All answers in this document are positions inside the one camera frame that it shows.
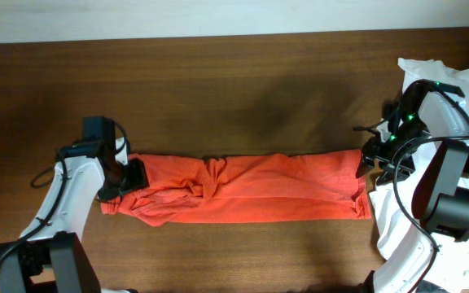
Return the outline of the red orange soccer t-shirt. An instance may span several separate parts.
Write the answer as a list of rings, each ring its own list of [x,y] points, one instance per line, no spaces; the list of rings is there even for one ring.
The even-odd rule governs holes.
[[[148,185],[101,203],[150,226],[314,220],[368,220],[359,150],[327,154],[231,156],[200,160],[136,155]]]

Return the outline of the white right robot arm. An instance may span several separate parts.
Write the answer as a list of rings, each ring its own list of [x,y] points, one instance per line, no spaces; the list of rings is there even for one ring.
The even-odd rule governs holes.
[[[392,184],[395,200],[410,222],[392,257],[359,285],[360,292],[414,292],[435,263],[440,248],[433,234],[456,242],[469,239],[469,113],[460,87],[425,79],[412,82],[397,102],[388,104],[383,122],[389,136],[382,139],[376,125],[362,148],[357,177],[375,166],[382,169],[377,184]],[[437,143],[418,185],[411,208],[401,202],[399,181],[415,170],[413,154]]]

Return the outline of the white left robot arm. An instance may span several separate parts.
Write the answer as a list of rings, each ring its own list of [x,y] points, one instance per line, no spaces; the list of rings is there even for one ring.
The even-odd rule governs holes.
[[[90,208],[147,184],[126,138],[62,148],[50,188],[31,223],[14,242],[0,244],[1,292],[101,292],[81,244]]]

